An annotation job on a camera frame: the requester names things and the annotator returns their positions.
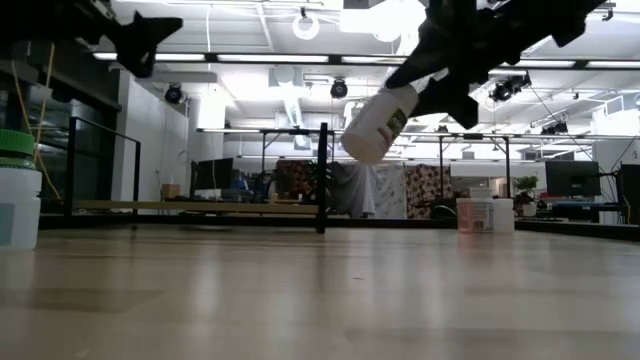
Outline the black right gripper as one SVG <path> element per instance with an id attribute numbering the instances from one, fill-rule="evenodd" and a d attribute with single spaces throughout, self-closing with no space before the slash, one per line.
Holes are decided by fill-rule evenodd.
<path id="1" fill-rule="evenodd" d="M 514 65 L 536 43 L 551 38 L 562 48 L 586 30 L 589 14 L 604 0 L 511 0 L 495 8 L 475 1 L 431 1 L 429 19 L 418 28 L 418 44 L 388 77 L 385 87 L 415 81 L 422 86 L 413 117 L 447 114 L 464 129 L 479 121 L 479 103 L 470 86 L 488 81 L 488 73 L 461 77 L 454 69 L 490 70 Z M 436 73 L 448 70 L 444 77 Z"/>

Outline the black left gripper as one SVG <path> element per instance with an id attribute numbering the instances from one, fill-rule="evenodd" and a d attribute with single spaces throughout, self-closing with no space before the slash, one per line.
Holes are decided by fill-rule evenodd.
<path id="1" fill-rule="evenodd" d="M 144 17 L 139 12 L 131 23 L 122 24 L 110 0 L 64 0 L 59 6 L 60 39 L 81 38 L 97 45 L 107 37 L 117 62 L 138 78 L 152 76 L 159 44 L 183 26 L 179 17 Z"/>

